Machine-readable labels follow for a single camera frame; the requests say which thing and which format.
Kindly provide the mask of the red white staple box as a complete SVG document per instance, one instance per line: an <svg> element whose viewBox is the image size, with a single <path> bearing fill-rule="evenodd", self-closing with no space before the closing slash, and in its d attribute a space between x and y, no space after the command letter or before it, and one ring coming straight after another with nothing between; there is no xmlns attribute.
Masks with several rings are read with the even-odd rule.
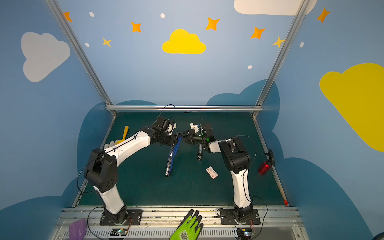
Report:
<svg viewBox="0 0 384 240"><path fill-rule="evenodd" d="M215 171L212 167L208 167L208 168L206 169L206 171L207 171L207 173L210 175L210 177L211 177L212 179L215 179L215 178L218 177L218 174L216 173L216 171Z"/></svg>

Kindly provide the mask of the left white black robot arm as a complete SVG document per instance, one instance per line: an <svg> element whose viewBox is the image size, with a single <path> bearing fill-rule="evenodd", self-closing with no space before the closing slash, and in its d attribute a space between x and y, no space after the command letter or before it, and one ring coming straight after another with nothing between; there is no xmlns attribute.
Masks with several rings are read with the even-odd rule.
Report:
<svg viewBox="0 0 384 240"><path fill-rule="evenodd" d="M167 131L157 131L151 127L141 128L132 137L107 149L94 149L84 170L85 179L99 193L105 211L115 219L126 215L126 205L120 197L118 167L130 156L151 144L173 146L178 142L178 135Z"/></svg>

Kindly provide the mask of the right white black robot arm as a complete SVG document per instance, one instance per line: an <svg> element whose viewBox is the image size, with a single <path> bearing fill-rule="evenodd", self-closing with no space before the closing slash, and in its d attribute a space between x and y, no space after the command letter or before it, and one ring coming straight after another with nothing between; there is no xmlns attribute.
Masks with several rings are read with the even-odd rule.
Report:
<svg viewBox="0 0 384 240"><path fill-rule="evenodd" d="M190 145L198 144L208 153L220 153L226 168L230 171L234 185L234 215L240 220L254 213L249 193L248 173L251 158L239 137L215 140L208 133L196 133L189 130L180 134L183 141Z"/></svg>

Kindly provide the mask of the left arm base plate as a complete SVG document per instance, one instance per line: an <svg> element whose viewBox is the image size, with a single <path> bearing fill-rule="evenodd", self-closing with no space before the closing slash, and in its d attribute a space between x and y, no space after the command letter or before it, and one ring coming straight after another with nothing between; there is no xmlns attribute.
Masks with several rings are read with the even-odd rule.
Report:
<svg viewBox="0 0 384 240"><path fill-rule="evenodd" d="M142 210L122 209L117 214L111 214L107 210L102 213L101 226L138 226L142 219Z"/></svg>

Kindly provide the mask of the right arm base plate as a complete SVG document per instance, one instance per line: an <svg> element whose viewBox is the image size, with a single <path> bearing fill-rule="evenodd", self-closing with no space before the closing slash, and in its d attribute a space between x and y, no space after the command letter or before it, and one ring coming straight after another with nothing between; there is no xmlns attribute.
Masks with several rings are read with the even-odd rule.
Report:
<svg viewBox="0 0 384 240"><path fill-rule="evenodd" d="M245 217L240 220L236 219L234 209L219 208L217 210L217 215L219 216L222 225L260 225L261 224L260 215L257 210L253 210L253 213L249 217Z"/></svg>

